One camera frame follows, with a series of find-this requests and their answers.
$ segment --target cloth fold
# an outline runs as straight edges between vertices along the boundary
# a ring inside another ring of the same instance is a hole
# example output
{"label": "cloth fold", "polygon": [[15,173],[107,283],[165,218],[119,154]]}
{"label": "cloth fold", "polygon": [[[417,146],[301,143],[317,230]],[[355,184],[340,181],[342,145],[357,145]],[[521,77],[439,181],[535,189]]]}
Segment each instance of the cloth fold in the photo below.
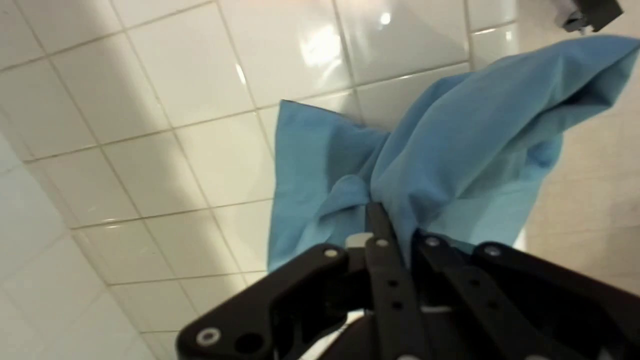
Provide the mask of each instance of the cloth fold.
{"label": "cloth fold", "polygon": [[344,246],[382,202],[404,259],[415,230],[512,245],[562,132],[610,108],[640,42],[590,36],[510,56],[430,87],[391,131],[281,102],[267,267],[305,249]]}

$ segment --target tile grout line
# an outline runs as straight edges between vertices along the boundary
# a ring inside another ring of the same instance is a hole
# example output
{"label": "tile grout line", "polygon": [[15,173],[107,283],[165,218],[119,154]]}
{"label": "tile grout line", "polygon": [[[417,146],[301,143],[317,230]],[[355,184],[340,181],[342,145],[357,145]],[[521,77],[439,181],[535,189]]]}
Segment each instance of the tile grout line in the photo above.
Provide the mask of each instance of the tile grout line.
{"label": "tile grout line", "polygon": [[464,66],[464,64],[470,64],[470,62],[461,60],[461,62],[452,62],[452,64],[436,66],[436,68],[424,68],[424,70],[406,72],[406,74],[399,74],[399,77],[387,77],[387,79],[379,79],[379,80],[371,80],[371,83],[361,83],[361,85],[357,85],[357,91],[359,88],[370,88],[370,87],[379,87],[384,83],[404,80],[404,79],[409,79],[409,77],[421,77],[421,74],[432,74],[432,72],[439,72],[439,70],[450,70],[450,68]]}
{"label": "tile grout line", "polygon": [[[223,28],[228,46],[231,48],[231,54],[234,54],[234,58],[236,58],[236,66],[237,66],[240,72],[242,72],[244,88],[245,88],[245,94],[247,94],[247,98],[249,98],[249,102],[252,102],[252,108],[253,108],[252,115],[255,115],[255,122],[258,122],[259,134],[262,134],[262,143],[264,143],[264,146],[265,146],[265,151],[267,151],[267,154],[270,154],[271,166],[275,166],[275,164],[273,164],[273,163],[275,163],[275,159],[273,159],[273,149],[271,149],[270,143],[267,143],[267,134],[265,134],[264,120],[262,120],[259,111],[258,111],[258,102],[255,102],[253,88],[252,88],[252,85],[249,85],[249,80],[247,80],[247,74],[245,74],[245,70],[244,70],[245,66],[242,64],[236,38],[231,36],[231,28],[229,28],[229,25],[228,25],[228,19],[225,19],[223,8],[221,8],[220,2],[215,2],[215,13],[218,13],[218,16],[220,16],[220,25],[221,25],[221,28]],[[228,234],[223,234],[223,230],[221,230],[221,226],[220,226],[220,220],[218,220],[215,210],[213,210],[211,205],[210,205],[210,216],[211,216],[211,220],[213,220],[213,225],[215,225],[215,229],[218,229],[218,232],[220,232],[220,237],[221,237],[223,249],[228,250],[228,254],[231,257],[231,261],[234,261],[234,264],[236,264],[236,270],[242,273],[240,259],[237,259],[237,254],[234,253],[234,249],[229,246],[229,239],[228,239]]]}
{"label": "tile grout line", "polygon": [[[373,83],[363,83],[363,85],[359,85],[355,88],[344,88],[344,91],[332,91],[332,92],[322,92],[322,94],[313,94],[313,96],[294,98],[294,102],[305,102],[305,101],[315,101],[315,98],[324,98],[324,96],[336,96],[336,94],[344,94],[344,92],[357,92],[357,88],[378,87],[378,85],[384,85],[384,83],[402,80],[406,77],[421,77],[421,74],[446,70],[446,68],[452,68],[452,66],[464,66],[464,64],[470,64],[470,62],[453,62],[453,64],[437,66],[437,68],[407,72],[407,74],[402,74],[402,77],[390,77],[390,79],[382,79],[382,80],[373,80]],[[170,128],[165,128],[165,131],[153,131],[153,132],[135,134],[135,137],[109,141],[109,143],[95,143],[95,146],[84,146],[84,149],[56,153],[56,154],[47,154],[47,157],[34,157],[34,159],[24,160],[24,163],[30,164],[30,163],[39,163],[39,160],[69,157],[69,154],[75,154],[75,153],[94,151],[97,146],[113,146],[113,145],[121,145],[121,143],[134,143],[134,141],[140,141],[140,139],[160,137],[160,134],[165,134],[165,132],[171,132],[171,131],[178,132],[178,131],[193,128],[193,127],[207,125],[207,122],[220,122],[220,120],[229,120],[229,118],[236,118],[236,117],[258,115],[258,112],[270,111],[270,108],[278,108],[278,105],[267,105],[267,107],[258,107],[253,111],[242,111],[242,112],[231,112],[231,115],[223,115],[223,117],[215,117],[215,118],[195,120],[191,125],[180,125],[180,127],[171,127],[170,125]]]}
{"label": "tile grout line", "polygon": [[[113,5],[113,0],[107,0],[107,2],[109,2],[109,6],[112,6],[112,11],[113,11],[113,15],[115,15],[115,19],[118,19],[118,23],[119,23],[119,26],[123,28],[121,34],[123,34],[123,38],[126,38],[126,45],[128,45],[129,51],[134,52],[134,58],[135,58],[135,62],[138,62],[138,66],[140,66],[140,70],[142,70],[142,77],[144,77],[144,80],[147,83],[147,87],[149,87],[149,91],[151,91],[151,94],[153,94],[153,98],[155,98],[155,102],[157,102],[157,107],[160,107],[160,111],[161,111],[164,122],[165,122],[165,127],[167,127],[167,132],[171,132],[171,137],[173,137],[173,141],[176,141],[176,134],[173,134],[173,131],[171,131],[171,122],[170,122],[170,118],[167,118],[167,112],[165,112],[164,105],[160,102],[160,94],[157,94],[153,83],[151,83],[149,77],[147,77],[147,70],[146,70],[146,66],[144,66],[142,58],[140,58],[138,48],[134,46],[134,42],[132,42],[132,38],[129,38],[128,28],[126,28],[123,23],[121,23],[119,11],[118,11],[118,6]],[[112,164],[112,173],[115,174],[118,182],[121,182],[121,189],[126,191],[123,181],[121,181],[119,174],[115,173],[113,164]],[[138,210],[140,225],[142,225],[144,232],[149,237],[149,241],[153,243],[153,246],[157,249],[157,254],[161,257],[165,268],[173,275],[173,279],[178,279],[176,268],[173,268],[171,262],[167,261],[167,254],[165,254],[165,250],[160,246],[160,243],[157,243],[157,239],[153,237],[149,225],[147,225],[146,220],[142,220],[142,210],[138,209],[134,197],[128,195],[128,198],[129,198],[129,202],[134,205],[134,209]],[[195,304],[189,300],[189,296],[186,294],[186,290],[184,290],[184,287],[182,287],[180,283],[178,283],[178,289],[180,289],[182,296],[189,303],[191,311],[195,313]]]}
{"label": "tile grout line", "polygon": [[157,284],[157,283],[184,283],[184,281],[203,281],[203,279],[231,279],[244,276],[249,273],[218,273],[218,275],[197,275],[197,276],[178,276],[178,279],[149,279],[149,281],[134,281],[134,283],[105,283],[107,289],[118,287],[140,287],[140,284]]}
{"label": "tile grout line", "polygon": [[[45,62],[47,64],[47,68],[54,72],[54,77],[56,77],[56,80],[59,83],[59,87],[62,87],[62,91],[64,91],[64,94],[69,98],[69,102],[72,102],[72,107],[75,108],[75,112],[78,112],[78,117],[79,117],[79,120],[82,120],[82,125],[86,127],[86,131],[87,131],[87,134],[89,134],[89,139],[94,141],[94,145],[97,146],[99,143],[97,143],[97,137],[95,137],[95,132],[94,132],[94,128],[87,125],[87,120],[86,120],[86,117],[84,117],[84,112],[79,111],[79,107],[78,107],[78,102],[75,102],[75,98],[72,96],[72,92],[69,92],[69,88],[67,88],[67,85],[64,83],[64,79],[62,79],[62,74],[58,72],[58,68],[56,68],[56,64],[54,64],[54,60],[51,60],[51,56],[45,52],[45,48],[43,48],[43,45],[42,45],[42,40],[39,40],[39,36],[36,34],[36,30],[34,30],[34,26],[32,26],[32,23],[27,21],[27,16],[24,15],[24,11],[22,11],[22,6],[20,6],[20,2],[15,2],[15,8],[18,8],[18,13],[20,13],[20,16],[24,19],[24,25],[26,25],[26,28],[32,33],[32,36],[34,36],[34,40],[38,42],[38,46],[42,48],[42,62]],[[65,197],[62,197],[62,191],[59,191],[59,186],[54,182],[54,181],[49,181],[49,174],[42,169],[42,177],[51,184],[51,191],[56,192],[56,197],[54,198],[59,198],[59,206],[64,206],[64,209],[67,209],[69,212],[69,216],[72,216],[72,222],[75,222],[75,225],[79,225],[79,220],[78,220],[78,216],[72,212],[72,206],[67,205],[67,200],[65,200]]]}
{"label": "tile grout line", "polygon": [[355,98],[355,107],[357,107],[357,112],[359,112],[359,122],[366,125],[363,120],[363,111],[361,111],[361,102],[359,102],[359,94],[357,94],[357,85],[355,85],[355,70],[354,70],[354,62],[352,62],[352,52],[347,48],[347,40],[346,40],[346,30],[342,26],[342,15],[337,11],[337,0],[332,0],[332,11],[334,11],[334,21],[336,21],[336,26],[337,26],[337,34],[340,34],[340,46],[342,46],[342,52],[344,52],[344,62],[346,62],[346,74],[350,79],[350,92],[354,94]]}
{"label": "tile grout line", "polygon": [[[49,245],[45,245],[36,257],[32,257],[32,261],[38,261],[42,259],[47,250],[51,250],[56,245],[64,243],[65,234],[69,234],[69,230],[62,232],[59,237],[56,237],[56,241],[51,241]],[[18,270],[14,270],[11,275],[7,275],[6,279],[11,279],[15,276],[18,273],[26,270],[27,264],[20,267]],[[4,284],[6,284],[6,279],[2,281],[2,289],[0,292],[6,294],[7,303],[11,303],[14,309],[18,309],[20,316],[36,331],[38,339],[43,343],[45,340],[45,334],[39,333],[39,326],[34,326],[34,320],[32,316],[27,316],[27,313],[20,307],[20,303],[14,300],[14,296],[9,292],[6,292]],[[97,303],[97,299],[107,290],[107,287],[101,283],[101,289],[87,300],[86,309],[79,311],[78,319],[73,319],[67,326],[72,329],[75,323],[79,323],[79,319]]]}
{"label": "tile grout line", "polygon": [[64,48],[51,51],[51,52],[43,48],[42,40],[39,40],[38,34],[34,33],[30,21],[24,16],[24,11],[22,11],[20,5],[15,2],[15,8],[18,8],[22,21],[27,25],[32,36],[36,38],[36,42],[38,42],[38,46],[39,46],[39,51],[42,51],[42,56],[36,56],[36,58],[18,62],[18,64],[4,66],[4,68],[0,68],[0,74],[2,74],[2,72],[7,72],[7,70],[14,70],[14,68],[20,68],[20,66],[26,66],[26,64],[32,64],[32,62],[38,62],[38,60],[42,60],[42,58],[45,58],[45,56],[58,56],[58,54],[72,52],[72,51],[75,51],[75,48],[82,48],[82,46],[87,46],[87,45],[105,40],[105,38],[113,38],[113,36],[118,36],[118,34],[121,34],[121,33],[126,33],[126,30],[144,28],[144,26],[161,23],[161,21],[165,21],[165,19],[180,16],[180,15],[189,13],[189,11],[195,11],[195,8],[203,8],[203,6],[213,5],[213,2],[215,2],[215,0],[203,0],[203,2],[199,2],[199,5],[173,11],[173,13],[167,13],[167,15],[157,16],[157,19],[151,19],[151,21],[146,21],[146,23],[140,23],[140,25],[134,25],[134,26],[123,26],[123,23],[121,23],[119,16],[118,16],[118,6],[113,6],[113,5],[109,2],[112,8],[113,8],[113,15],[118,16],[119,30],[113,30],[113,33],[107,33],[107,34],[99,34],[99,36],[95,36],[95,38],[82,40],[82,42],[75,42],[75,45],[69,45],[69,46],[64,46]]}
{"label": "tile grout line", "polygon": [[231,36],[228,19],[225,19],[223,8],[221,8],[220,2],[215,2],[215,11],[218,11],[218,16],[220,16],[220,25],[221,25],[221,28],[223,28],[225,40],[228,40],[228,45],[229,45],[229,48],[231,48],[231,54],[234,54],[234,58],[236,58],[236,64],[237,64],[237,68],[240,68],[240,72],[242,72],[244,88],[245,88],[247,98],[249,98],[249,102],[252,102],[252,107],[253,107],[262,141],[264,141],[264,145],[265,145],[265,149],[267,149],[267,153],[270,153],[270,157],[271,157],[271,163],[273,163],[273,160],[275,160],[275,159],[273,159],[273,151],[271,151],[271,146],[267,145],[267,134],[265,134],[265,128],[264,128],[264,120],[262,120],[262,117],[258,115],[259,111],[258,111],[258,102],[255,102],[253,88],[249,87],[247,77],[245,77],[245,72],[244,72],[245,66],[242,64],[237,45],[236,45],[236,40],[234,40],[234,36]]}
{"label": "tile grout line", "polygon": [[258,198],[258,200],[247,200],[247,202],[223,205],[223,206],[203,206],[203,209],[193,209],[193,210],[165,212],[165,215],[140,216],[140,218],[123,218],[123,220],[113,220],[113,222],[79,225],[79,226],[73,226],[73,229],[69,229],[69,230],[86,230],[86,229],[99,229],[99,226],[118,226],[118,225],[128,225],[128,222],[142,222],[142,220],[153,220],[153,218],[193,215],[193,212],[206,212],[206,210],[218,210],[218,209],[236,209],[236,206],[270,202],[270,200],[271,200],[271,198]]}
{"label": "tile grout line", "polygon": [[470,30],[470,36],[473,36],[477,33],[506,28],[506,26],[512,26],[512,25],[517,25],[517,21],[513,19],[513,21],[498,23],[498,25],[492,25],[492,26],[475,28],[475,30]]}
{"label": "tile grout line", "polygon": [[465,28],[465,45],[468,45],[468,52],[465,52],[465,62],[470,66],[470,70],[473,72],[475,70],[475,64],[473,64],[473,33],[471,33],[471,15],[470,15],[470,5],[468,0],[461,0],[461,13],[464,13],[464,28]]}

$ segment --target black object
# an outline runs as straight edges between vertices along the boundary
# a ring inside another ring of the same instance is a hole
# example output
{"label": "black object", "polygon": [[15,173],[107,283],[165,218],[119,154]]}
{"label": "black object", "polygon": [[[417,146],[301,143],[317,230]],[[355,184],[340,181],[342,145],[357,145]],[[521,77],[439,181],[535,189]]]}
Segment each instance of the black object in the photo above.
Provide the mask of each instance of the black object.
{"label": "black object", "polygon": [[319,245],[187,325],[180,360],[640,360],[640,300],[503,245],[415,234],[402,264],[379,206],[363,249]]}
{"label": "black object", "polygon": [[562,28],[568,33],[584,33],[592,26],[594,33],[599,33],[604,26],[621,16],[617,0],[573,0],[576,13],[571,13]]}

